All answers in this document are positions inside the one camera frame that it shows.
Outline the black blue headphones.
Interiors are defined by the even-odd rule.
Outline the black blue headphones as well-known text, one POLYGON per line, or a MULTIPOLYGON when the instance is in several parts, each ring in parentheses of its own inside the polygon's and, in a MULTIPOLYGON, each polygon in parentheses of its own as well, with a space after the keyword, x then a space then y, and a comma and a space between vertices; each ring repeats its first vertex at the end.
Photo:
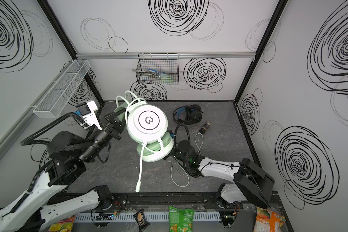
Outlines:
POLYGON ((199 123, 202 118, 202 108, 197 104, 187 104, 177 108, 173 112, 173 120, 176 124, 192 125, 199 123), (181 119, 179 115, 184 113, 184 119, 181 119))

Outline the mint green headphones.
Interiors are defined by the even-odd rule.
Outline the mint green headphones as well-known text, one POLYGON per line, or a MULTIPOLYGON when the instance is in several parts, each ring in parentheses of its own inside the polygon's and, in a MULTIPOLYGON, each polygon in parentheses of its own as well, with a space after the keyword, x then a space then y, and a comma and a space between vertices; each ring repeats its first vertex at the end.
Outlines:
POLYGON ((149 104, 130 90, 116 97, 117 109, 124 111, 123 122, 130 138, 137 145, 139 154, 139 176, 135 191, 142 184, 143 162, 156 162, 174 151, 174 135, 168 131, 166 114, 157 106, 149 104))

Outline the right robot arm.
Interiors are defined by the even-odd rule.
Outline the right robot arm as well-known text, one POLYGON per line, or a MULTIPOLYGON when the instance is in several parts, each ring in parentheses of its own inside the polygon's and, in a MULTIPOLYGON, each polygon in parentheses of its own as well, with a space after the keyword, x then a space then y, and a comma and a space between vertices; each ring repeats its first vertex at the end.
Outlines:
POLYGON ((259 208, 270 207, 275 180, 260 165, 247 158, 225 162, 197 153, 191 145, 189 129, 183 123, 176 126, 172 137, 174 147, 171 157, 187 175, 193 178, 216 177, 229 182, 221 184, 217 191, 216 198, 220 206, 249 201, 259 208))

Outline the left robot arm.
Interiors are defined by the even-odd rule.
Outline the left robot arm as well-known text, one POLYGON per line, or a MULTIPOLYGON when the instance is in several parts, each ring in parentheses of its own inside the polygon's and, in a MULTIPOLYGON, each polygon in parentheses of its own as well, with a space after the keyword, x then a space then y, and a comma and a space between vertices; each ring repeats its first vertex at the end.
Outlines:
POLYGON ((120 206, 106 185, 96 186, 78 197, 49 204, 49 200, 67 189, 85 171, 87 162, 100 158, 100 152, 111 146, 112 139, 120 139, 125 129, 125 109, 117 109, 105 116, 106 125, 82 138, 69 131, 59 132, 51 141, 40 140, 40 135, 67 118, 86 123, 89 109, 79 114, 70 112, 25 138, 22 146, 46 145, 50 160, 36 172, 26 191, 4 208, 0 208, 0 232, 39 232, 51 224, 86 210, 108 210, 120 206))

